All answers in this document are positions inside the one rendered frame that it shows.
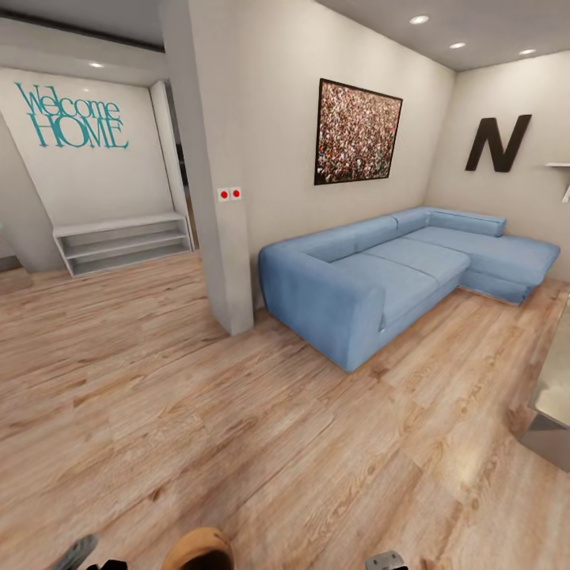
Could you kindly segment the trash can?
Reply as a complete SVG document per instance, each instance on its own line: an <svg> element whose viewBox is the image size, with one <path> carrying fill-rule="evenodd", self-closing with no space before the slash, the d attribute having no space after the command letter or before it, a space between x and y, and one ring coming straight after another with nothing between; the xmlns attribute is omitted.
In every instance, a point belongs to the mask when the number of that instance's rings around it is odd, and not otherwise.
<svg viewBox="0 0 570 570"><path fill-rule="evenodd" d="M215 527L187 532L171 548L160 570L236 570L230 540Z"/></svg>

